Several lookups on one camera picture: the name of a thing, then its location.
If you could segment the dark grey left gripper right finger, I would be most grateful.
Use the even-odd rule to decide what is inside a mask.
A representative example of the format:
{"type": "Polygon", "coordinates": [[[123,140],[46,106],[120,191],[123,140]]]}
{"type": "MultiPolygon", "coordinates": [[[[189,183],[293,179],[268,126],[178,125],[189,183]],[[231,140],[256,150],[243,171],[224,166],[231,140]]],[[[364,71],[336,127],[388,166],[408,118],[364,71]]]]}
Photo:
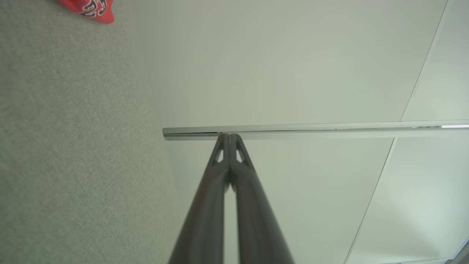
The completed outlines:
{"type": "Polygon", "coordinates": [[[230,177],[236,193],[241,264],[294,263],[240,135],[230,135],[230,177]]]}

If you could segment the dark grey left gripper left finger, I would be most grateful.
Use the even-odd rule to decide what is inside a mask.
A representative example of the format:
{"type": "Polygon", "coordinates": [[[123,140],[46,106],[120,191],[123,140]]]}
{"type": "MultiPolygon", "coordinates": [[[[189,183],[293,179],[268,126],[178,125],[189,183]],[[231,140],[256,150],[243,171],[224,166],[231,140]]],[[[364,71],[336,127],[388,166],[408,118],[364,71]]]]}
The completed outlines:
{"type": "Polygon", "coordinates": [[[170,264],[221,264],[224,197],[229,185],[229,135],[219,135],[181,228],[170,264]]]}

